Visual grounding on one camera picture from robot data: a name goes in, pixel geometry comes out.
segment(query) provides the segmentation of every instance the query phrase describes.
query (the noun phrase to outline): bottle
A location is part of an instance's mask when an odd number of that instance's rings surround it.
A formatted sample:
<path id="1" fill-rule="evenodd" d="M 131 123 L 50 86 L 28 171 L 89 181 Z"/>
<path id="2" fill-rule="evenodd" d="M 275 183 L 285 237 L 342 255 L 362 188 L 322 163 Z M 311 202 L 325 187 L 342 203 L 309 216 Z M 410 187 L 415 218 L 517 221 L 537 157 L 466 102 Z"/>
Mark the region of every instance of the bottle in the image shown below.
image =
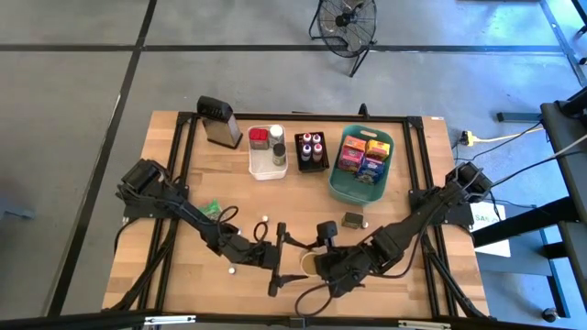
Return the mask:
<path id="1" fill-rule="evenodd" d="M 278 143 L 283 143 L 283 127 L 273 125 L 269 128 L 269 148 L 272 148 Z"/>
<path id="2" fill-rule="evenodd" d="M 316 143 L 320 143 L 322 142 L 322 138 L 320 137 L 319 134 L 314 134 L 314 136 L 312 137 L 312 143 L 316 144 Z"/>
<path id="3" fill-rule="evenodd" d="M 316 162 L 322 159 L 322 145 L 319 143 L 314 144 L 314 152 L 312 153 L 312 159 Z"/>
<path id="4" fill-rule="evenodd" d="M 310 156 L 312 156 L 312 147 L 309 144 L 304 144 L 302 147 L 302 160 L 309 161 Z"/>
<path id="5" fill-rule="evenodd" d="M 277 143 L 273 146 L 273 164 L 282 166 L 285 164 L 285 145 Z"/>
<path id="6" fill-rule="evenodd" d="M 304 144 L 308 144 L 308 143 L 312 142 L 312 134 L 305 133 L 303 140 L 304 140 Z"/>

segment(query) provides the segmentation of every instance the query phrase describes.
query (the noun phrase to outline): concrete floor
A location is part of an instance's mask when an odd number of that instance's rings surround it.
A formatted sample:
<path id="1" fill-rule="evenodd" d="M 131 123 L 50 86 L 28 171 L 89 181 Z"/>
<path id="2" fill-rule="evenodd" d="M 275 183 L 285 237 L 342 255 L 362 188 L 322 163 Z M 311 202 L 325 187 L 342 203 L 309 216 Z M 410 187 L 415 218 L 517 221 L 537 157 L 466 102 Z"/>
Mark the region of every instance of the concrete floor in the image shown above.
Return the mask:
<path id="1" fill-rule="evenodd" d="M 569 0 L 548 1 L 576 51 L 581 27 Z M 134 44 L 148 1 L 4 1 L 0 43 Z M 160 1 L 147 44 L 320 44 L 306 35 L 316 1 Z M 534 2 L 405 0 L 378 2 L 381 45 L 557 45 Z M 0 222 L 0 318 L 37 316 L 53 282 L 130 54 L 0 52 L 0 193 L 35 209 L 36 219 Z M 142 53 L 102 189 L 64 306 L 67 314 L 95 312 L 112 263 L 122 204 L 120 177 L 142 148 L 153 110 L 194 110 L 210 95 L 236 111 L 357 112 L 366 103 L 378 115 L 444 116 L 454 141 L 461 130 L 490 138 L 528 125 L 497 124 L 500 111 L 535 112 L 579 88 L 559 54 L 372 53 L 354 79 L 350 60 L 328 52 Z M 460 148 L 463 157 L 487 146 Z M 499 179 L 551 154 L 543 133 L 522 137 L 476 163 Z M 546 185 L 540 179 L 558 177 Z M 566 194 L 556 164 L 518 176 L 497 198 L 543 204 Z M 560 266 L 570 320 L 587 316 L 568 265 Z M 490 311 L 499 319 L 544 324 L 551 307 L 544 278 L 483 273 Z M 515 290 L 498 291 L 512 283 Z"/>

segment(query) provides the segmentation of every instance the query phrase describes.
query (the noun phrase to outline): wooden tabletop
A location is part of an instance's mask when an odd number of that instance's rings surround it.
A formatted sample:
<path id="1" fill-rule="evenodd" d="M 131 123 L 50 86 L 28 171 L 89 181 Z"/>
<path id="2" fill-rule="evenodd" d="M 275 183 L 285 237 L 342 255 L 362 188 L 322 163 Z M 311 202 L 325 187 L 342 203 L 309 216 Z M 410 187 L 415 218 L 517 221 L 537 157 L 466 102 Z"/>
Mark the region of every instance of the wooden tabletop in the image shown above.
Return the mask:
<path id="1" fill-rule="evenodd" d="M 167 163 L 175 127 L 176 112 L 154 112 L 141 157 Z M 287 230 L 296 239 L 311 243 L 316 240 L 316 225 L 327 220 L 338 224 L 345 212 L 363 214 L 370 226 L 353 230 L 338 226 L 335 243 L 355 245 L 378 226 L 399 222 L 410 214 L 407 192 L 410 171 L 407 164 L 404 133 L 401 124 L 369 123 L 366 126 L 388 133 L 395 149 L 387 187 L 383 198 L 366 207 L 341 203 L 329 196 L 328 170 L 302 174 L 297 169 L 294 134 L 323 131 L 328 158 L 335 162 L 342 130 L 351 123 L 283 121 L 280 123 L 239 120 L 243 132 L 257 125 L 281 124 L 285 127 L 285 142 L 289 168 L 285 178 L 274 181 L 255 181 L 249 173 L 249 140 L 243 139 L 237 150 L 223 148 L 206 141 L 201 121 L 198 121 L 194 150 L 190 163 L 188 185 L 190 202 L 196 206 L 217 199 L 222 207 L 236 205 L 240 209 L 231 224 L 242 230 L 242 235 L 253 241 L 252 230 L 263 215 L 270 218 L 267 239 L 275 242 L 278 222 L 287 224 Z M 426 143 L 436 185 L 443 185 L 444 176 L 453 169 L 447 127 L 442 118 L 425 117 Z M 419 157 L 417 138 L 412 132 L 420 187 L 424 188 L 424 174 Z M 180 150 L 183 150 L 185 137 Z M 176 172 L 179 172 L 182 154 Z M 104 298 L 104 307 L 117 303 L 145 267 L 150 244 L 153 219 L 139 219 L 122 234 L 112 266 Z M 451 273 L 460 287 L 482 312 L 488 313 L 481 274 L 475 258 L 471 238 L 462 229 L 444 225 L 444 237 L 449 254 Z M 406 250 L 409 256 L 412 247 Z M 300 257 L 303 251 L 283 246 L 281 274 L 302 274 Z M 388 274 L 399 273 L 407 265 L 404 257 Z M 407 275 L 399 280 L 367 277 L 364 288 L 357 288 L 341 298 L 334 299 L 320 315 L 355 317 L 430 317 L 422 255 L 417 251 L 415 262 Z M 170 281 L 165 297 L 164 311 L 178 313 L 214 314 L 274 314 L 293 315 L 296 298 L 307 289 L 321 283 L 319 278 L 299 280 L 285 285 L 277 297 L 267 295 L 271 272 L 248 266 L 237 266 L 235 275 L 228 274 L 228 261 L 211 252 L 199 234 L 181 222 L 172 258 Z M 447 313 L 442 281 L 436 284 L 440 310 Z M 155 301 L 159 272 L 151 284 L 149 306 Z M 302 312 L 312 312 L 327 299 L 324 289 L 308 295 L 301 304 Z"/>

